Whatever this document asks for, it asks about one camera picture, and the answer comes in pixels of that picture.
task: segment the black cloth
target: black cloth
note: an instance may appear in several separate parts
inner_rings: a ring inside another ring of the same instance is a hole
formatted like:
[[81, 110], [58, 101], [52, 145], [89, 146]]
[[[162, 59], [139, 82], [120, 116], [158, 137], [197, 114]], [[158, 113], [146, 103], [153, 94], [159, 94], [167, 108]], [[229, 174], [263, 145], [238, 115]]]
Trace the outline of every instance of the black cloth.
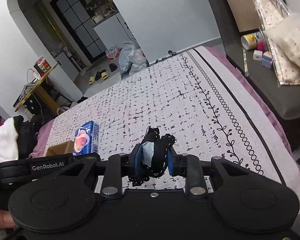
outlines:
[[28, 158], [37, 144], [37, 136], [33, 122], [23, 122], [21, 115], [13, 117], [14, 127], [18, 133], [17, 145], [19, 159]]
[[88, 98], [87, 98], [87, 97], [81, 97], [81, 98], [77, 101], [77, 103], [80, 104], [81, 102], [83, 102], [83, 101], [86, 100], [86, 99], [88, 99]]

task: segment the metal screw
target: metal screw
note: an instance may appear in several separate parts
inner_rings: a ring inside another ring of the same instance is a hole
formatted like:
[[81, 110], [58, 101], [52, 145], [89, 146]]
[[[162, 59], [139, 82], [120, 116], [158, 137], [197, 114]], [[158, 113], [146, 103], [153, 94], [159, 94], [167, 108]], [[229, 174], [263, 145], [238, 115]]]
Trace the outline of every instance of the metal screw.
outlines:
[[193, 195], [202, 195], [202, 194], [206, 193], [206, 190], [203, 187], [193, 187], [190, 189], [190, 192]]
[[156, 193], [156, 192], [153, 192], [153, 193], [150, 194], [150, 197], [159, 197], [159, 194]]
[[105, 187], [102, 192], [106, 195], [114, 195], [118, 192], [118, 189], [116, 187]]

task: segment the human hand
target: human hand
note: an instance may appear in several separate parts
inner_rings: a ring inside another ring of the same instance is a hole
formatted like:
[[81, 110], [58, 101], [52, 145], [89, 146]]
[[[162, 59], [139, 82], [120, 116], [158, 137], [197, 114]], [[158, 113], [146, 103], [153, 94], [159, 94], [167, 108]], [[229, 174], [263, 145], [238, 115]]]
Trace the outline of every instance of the human hand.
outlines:
[[9, 211], [0, 209], [0, 228], [15, 228], [14, 223]]

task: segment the cardboard box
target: cardboard box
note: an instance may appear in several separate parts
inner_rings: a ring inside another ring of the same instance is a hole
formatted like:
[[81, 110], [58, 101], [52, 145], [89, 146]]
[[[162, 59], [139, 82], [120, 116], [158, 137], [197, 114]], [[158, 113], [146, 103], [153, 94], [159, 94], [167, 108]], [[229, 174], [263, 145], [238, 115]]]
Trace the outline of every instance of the cardboard box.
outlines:
[[44, 154], [44, 157], [72, 153], [73, 147], [74, 147], [74, 143], [73, 141], [70, 140], [50, 146], [47, 152]]
[[74, 134], [73, 155], [98, 153], [99, 124], [89, 121], [82, 125]]

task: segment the white charger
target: white charger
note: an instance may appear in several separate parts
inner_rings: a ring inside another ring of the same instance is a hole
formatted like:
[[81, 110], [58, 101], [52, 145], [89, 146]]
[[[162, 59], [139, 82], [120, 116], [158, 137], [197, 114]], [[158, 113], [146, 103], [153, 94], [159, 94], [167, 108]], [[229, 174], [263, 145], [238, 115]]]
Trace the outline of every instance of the white charger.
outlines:
[[258, 61], [262, 61], [262, 54], [263, 54], [263, 52], [261, 50], [255, 50], [253, 52], [253, 59], [258, 60]]

